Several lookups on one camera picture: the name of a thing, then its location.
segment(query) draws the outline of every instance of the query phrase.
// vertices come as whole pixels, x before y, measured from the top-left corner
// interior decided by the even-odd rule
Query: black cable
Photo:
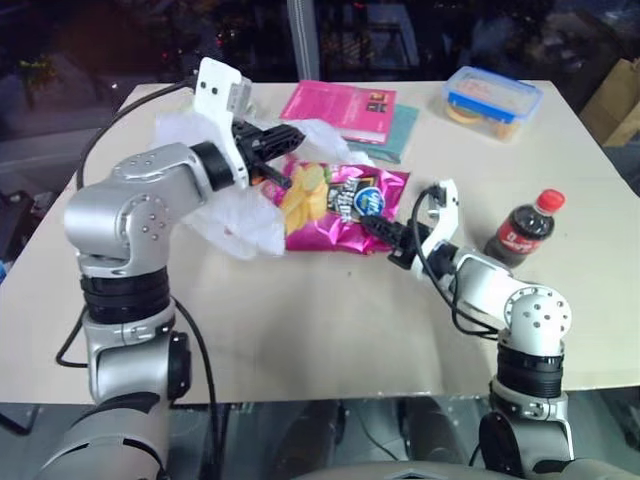
[[[113,127],[118,121],[120,121],[123,117],[134,111],[136,108],[144,105],[151,100],[155,100],[156,98],[162,97],[171,92],[175,92],[185,87],[190,87],[193,85],[194,77],[188,77],[181,82],[174,83],[173,85],[169,85],[168,87],[164,87],[160,90],[157,90],[149,95],[146,95],[142,98],[139,98],[135,102],[127,105],[126,107],[118,110],[118,112],[113,116],[113,118],[109,121],[107,125],[102,127],[98,132],[89,140],[89,142],[82,149],[82,154],[80,156],[80,164],[78,165],[78,170],[76,171],[76,190],[81,190],[84,188],[84,168],[87,164],[87,158],[91,153],[91,150],[96,146],[96,144],[100,141],[100,139]]]
[[[409,222],[411,223],[411,228],[413,230],[413,239],[414,242],[416,243],[416,253],[418,254],[418,258],[420,259],[420,262],[422,263],[422,266],[424,268],[424,270],[427,272],[427,276],[431,279],[431,283],[433,283],[433,286],[436,288],[436,290],[438,291],[438,293],[440,294],[440,296],[442,297],[442,299],[444,300],[444,302],[447,304],[447,306],[451,309],[451,313],[452,313],[452,320],[453,320],[453,324],[454,326],[461,332],[464,333],[465,335],[472,335],[475,337],[479,337],[479,338],[484,338],[486,340],[494,340],[494,338],[490,337],[490,335],[496,335],[498,333],[498,329],[495,327],[492,327],[491,325],[484,323],[480,320],[477,320],[476,318],[472,317],[471,315],[469,315],[468,313],[460,310],[457,306],[457,290],[458,290],[458,276],[457,273],[455,275],[454,278],[454,300],[455,303],[449,299],[449,297],[446,295],[446,293],[444,292],[444,290],[442,289],[442,287],[440,286],[440,284],[438,283],[438,279],[436,278],[435,274],[433,273],[433,269],[431,268],[431,265],[429,265],[429,261],[427,260],[427,257],[425,257],[424,252],[422,251],[421,245],[422,245],[422,240],[420,239],[420,230],[418,229],[418,212],[420,211],[420,207],[422,206],[422,202],[424,202],[424,199],[427,197],[427,195],[429,195],[430,190],[429,189],[425,189],[422,192],[420,192],[420,195],[418,195],[418,199],[416,200],[416,203],[413,205],[413,209],[411,211],[411,219],[409,220]],[[460,315],[462,318],[464,318],[465,320],[473,323],[474,325],[477,325],[479,327],[484,328],[485,330],[468,330],[463,328],[462,326],[460,326],[460,323],[458,322],[458,318],[457,316]]]
[[[476,457],[480,453],[480,444],[476,445],[476,448],[473,449],[473,453],[471,454],[471,458],[469,459],[469,466],[473,467],[473,464],[476,463]]]
[[[360,412],[358,411],[357,407],[353,407],[353,411],[355,412],[356,417],[358,417],[358,421],[360,422],[362,431],[364,432],[366,437],[369,439],[369,441],[373,443],[376,447],[378,447],[380,450],[382,450],[384,453],[389,455],[389,457],[391,457],[393,460],[395,460],[396,462],[399,461],[400,459],[397,456],[395,456],[391,450],[389,450],[380,442],[378,442],[375,438],[373,438],[373,435],[369,433],[369,430],[367,429],[367,426],[364,424],[364,420],[362,420],[362,417],[360,416]]]
[[[193,336],[196,338],[196,343],[200,348],[200,353],[202,354],[202,362],[204,363],[204,373],[207,381],[207,389],[209,390],[209,408],[211,410],[209,415],[211,421],[211,449],[213,450],[211,467],[213,469],[213,478],[219,480],[220,478],[222,478],[222,461],[220,458],[221,449],[220,436],[218,431],[218,402],[216,400],[216,387],[215,383],[213,382],[213,372],[211,370],[211,361],[209,360],[207,345],[204,343],[204,338],[202,338],[200,329],[198,328],[198,325],[196,324],[189,311],[175,297],[173,298],[173,300],[174,302],[176,302],[176,308],[184,317],[185,321],[189,324],[189,327],[193,332]]]
[[[86,363],[68,362],[63,358],[67,354],[67,350],[69,350],[69,347],[71,346],[73,341],[76,339],[76,337],[78,336],[78,332],[80,332],[80,329],[82,328],[82,317],[84,316],[85,313],[87,313],[86,305],[82,307],[82,310],[80,311],[80,315],[78,316],[78,320],[76,320],[76,324],[71,329],[71,332],[69,333],[69,335],[67,336],[67,339],[64,341],[64,343],[60,347],[60,350],[58,350],[58,353],[56,353],[56,363],[61,367],[87,368],[88,366]]]

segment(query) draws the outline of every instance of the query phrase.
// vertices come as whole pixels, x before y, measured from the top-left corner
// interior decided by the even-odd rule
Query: bottle label
[[[533,252],[542,243],[542,240],[530,240],[517,233],[509,220],[506,220],[498,229],[498,238],[505,248],[522,255]]]

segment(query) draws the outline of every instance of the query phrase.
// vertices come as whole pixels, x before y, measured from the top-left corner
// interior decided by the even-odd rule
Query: plastic food container
[[[504,142],[531,120],[542,98],[533,85],[473,67],[462,67],[442,89],[445,114]]]

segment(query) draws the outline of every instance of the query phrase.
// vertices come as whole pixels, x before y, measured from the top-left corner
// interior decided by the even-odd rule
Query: chip bag
[[[263,193],[284,213],[287,250],[361,254],[389,250],[364,230],[360,217],[393,220],[408,173],[295,161],[287,163],[283,173],[291,178],[291,188],[267,182]]]

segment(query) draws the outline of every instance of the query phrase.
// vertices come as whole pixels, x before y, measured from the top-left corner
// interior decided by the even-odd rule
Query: floor
[[[636,389],[612,392],[626,404]],[[577,457],[608,462],[640,475],[640,451],[630,447],[614,418],[611,392],[584,391],[570,394],[569,419]],[[437,397],[437,403],[454,425],[464,461],[477,441],[477,428],[488,404],[484,397]],[[235,406],[231,411],[227,436],[224,480],[267,479],[278,445],[287,427],[304,410],[306,403],[269,403]],[[396,400],[347,400],[346,427],[329,464],[352,465],[388,461],[387,453],[373,439],[400,460],[406,460],[405,444],[396,419]],[[41,406],[33,432],[26,437],[0,429],[0,472],[6,480],[31,480],[55,448],[64,431],[86,409],[82,406]],[[0,405],[0,412],[26,424],[31,407]],[[205,409],[187,408],[171,412],[171,453],[169,472],[173,480],[197,478],[208,427]],[[482,459],[476,462],[482,466]]]

